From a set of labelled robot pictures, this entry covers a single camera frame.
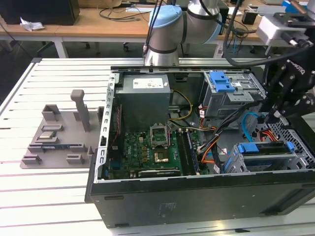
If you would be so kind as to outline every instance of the computer tower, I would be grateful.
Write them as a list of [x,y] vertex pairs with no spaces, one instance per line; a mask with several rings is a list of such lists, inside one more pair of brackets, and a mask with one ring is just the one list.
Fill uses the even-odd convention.
[[44,25],[71,26],[80,8],[78,0],[0,0],[0,14],[9,25],[19,24],[22,17]]

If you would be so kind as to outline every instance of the ram slot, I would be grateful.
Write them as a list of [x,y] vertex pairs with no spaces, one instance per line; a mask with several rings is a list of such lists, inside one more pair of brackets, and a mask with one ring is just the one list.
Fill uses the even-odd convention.
[[193,164],[191,151],[189,148],[189,140],[187,133],[177,133],[176,134],[177,139],[177,147],[178,147],[178,153],[181,160],[183,175],[185,176],[191,176],[195,175],[195,167]]

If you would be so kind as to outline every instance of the white table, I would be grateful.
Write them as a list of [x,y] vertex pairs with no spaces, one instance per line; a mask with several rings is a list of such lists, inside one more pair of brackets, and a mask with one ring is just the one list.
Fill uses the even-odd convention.
[[[286,216],[109,231],[94,204],[84,203],[88,169],[20,169],[45,104],[73,110],[70,94],[76,88],[84,89],[87,106],[96,110],[106,96],[110,66],[141,63],[141,59],[43,59],[29,65],[0,107],[0,236],[234,235],[237,228],[251,231],[245,236],[315,232],[315,199]],[[181,60],[185,65],[223,63],[224,59]]]

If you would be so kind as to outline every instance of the chip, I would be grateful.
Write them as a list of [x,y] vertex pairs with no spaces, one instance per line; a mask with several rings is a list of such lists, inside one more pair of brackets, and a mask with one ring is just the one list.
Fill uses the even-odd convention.
[[154,149],[153,157],[155,163],[169,162],[168,150],[164,148]]

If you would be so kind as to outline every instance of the desk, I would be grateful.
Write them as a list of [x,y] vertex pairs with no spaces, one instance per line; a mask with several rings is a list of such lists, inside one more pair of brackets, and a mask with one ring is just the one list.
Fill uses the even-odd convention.
[[[258,0],[245,0],[243,7],[240,8],[244,11],[244,7],[248,4],[262,5]],[[73,26],[51,26],[47,25],[43,30],[35,30],[29,32],[24,30],[19,25],[8,25],[8,32],[16,40],[29,40],[29,41],[52,41],[56,45],[56,49],[60,58],[68,57],[67,51],[63,42],[66,41],[83,41],[83,42],[144,42],[148,32],[148,23],[141,17],[137,16],[140,21],[121,23],[110,21],[101,18],[95,8],[82,8],[80,9],[80,16]],[[133,15],[135,13],[122,12],[112,13],[111,17],[123,17]],[[143,14],[143,17],[148,20],[149,14]],[[236,20],[241,21],[242,16],[238,16]],[[257,17],[253,26],[247,26],[249,30],[256,29],[259,25],[260,17]],[[10,40],[11,38],[6,34],[3,29],[0,29],[0,40]],[[217,40],[212,44],[217,44],[217,49],[214,57],[222,56],[222,45],[224,35],[218,36]],[[259,37],[253,33],[249,34],[243,41],[243,45],[264,45]]]
[[[178,236],[184,233],[185,236],[231,236],[235,235],[235,229],[251,231],[244,236],[301,236],[315,232],[315,199],[285,216],[109,231],[95,205],[84,203],[89,169],[20,169],[22,156],[42,120],[45,104],[73,110],[72,89],[84,89],[85,103],[94,111],[106,100],[110,67],[141,64],[142,59],[92,58],[43,59],[29,65],[0,106],[1,236]],[[180,59],[180,64],[229,66],[224,59]]]

